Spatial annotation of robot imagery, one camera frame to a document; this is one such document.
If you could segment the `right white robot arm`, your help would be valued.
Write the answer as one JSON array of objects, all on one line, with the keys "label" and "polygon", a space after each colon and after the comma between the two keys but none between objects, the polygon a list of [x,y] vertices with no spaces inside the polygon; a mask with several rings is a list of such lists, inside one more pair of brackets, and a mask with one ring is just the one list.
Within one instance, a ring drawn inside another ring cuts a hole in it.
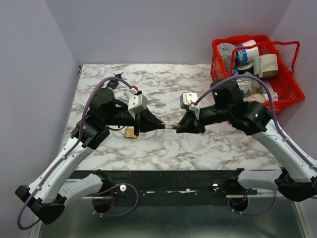
[{"label": "right white robot arm", "polygon": [[262,103],[245,102],[235,77],[217,80],[208,90],[215,104],[200,107],[197,93],[182,93],[180,107],[185,115],[177,133],[204,133],[207,125],[229,122],[234,128],[263,145],[282,165],[278,170],[242,170],[228,181],[228,189],[239,194],[245,189],[279,191],[300,202],[317,194],[317,162],[281,129],[274,112]]}]

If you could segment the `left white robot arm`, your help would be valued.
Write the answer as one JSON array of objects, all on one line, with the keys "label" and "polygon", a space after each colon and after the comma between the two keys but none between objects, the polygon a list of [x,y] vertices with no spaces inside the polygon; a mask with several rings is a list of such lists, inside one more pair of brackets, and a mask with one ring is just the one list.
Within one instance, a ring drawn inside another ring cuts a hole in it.
[{"label": "left white robot arm", "polygon": [[126,104],[117,100],[108,88],[95,89],[62,151],[36,180],[17,188],[16,196],[39,221],[49,225],[70,202],[93,193],[104,196],[109,192],[110,178],[101,171],[92,172],[71,186],[65,182],[110,135],[110,126],[131,126],[136,135],[165,128],[147,108],[147,98],[134,87],[131,92]]}]

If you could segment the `large brass padlock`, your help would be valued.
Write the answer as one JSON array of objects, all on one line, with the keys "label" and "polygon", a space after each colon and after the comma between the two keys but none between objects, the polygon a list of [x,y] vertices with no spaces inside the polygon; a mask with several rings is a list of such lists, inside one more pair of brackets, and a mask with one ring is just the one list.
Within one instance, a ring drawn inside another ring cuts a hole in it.
[{"label": "large brass padlock", "polygon": [[124,132],[124,138],[136,139],[137,136],[134,134],[134,128],[127,127]]}]

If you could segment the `small brass padlock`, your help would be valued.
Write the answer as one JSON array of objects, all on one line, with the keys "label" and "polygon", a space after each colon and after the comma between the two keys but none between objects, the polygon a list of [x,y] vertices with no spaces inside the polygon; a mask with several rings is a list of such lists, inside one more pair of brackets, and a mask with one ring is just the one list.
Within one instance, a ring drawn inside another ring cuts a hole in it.
[{"label": "small brass padlock", "polygon": [[162,125],[166,129],[174,129],[174,130],[177,130],[180,127],[180,125],[178,125],[178,124],[166,124],[166,123],[163,123]]}]

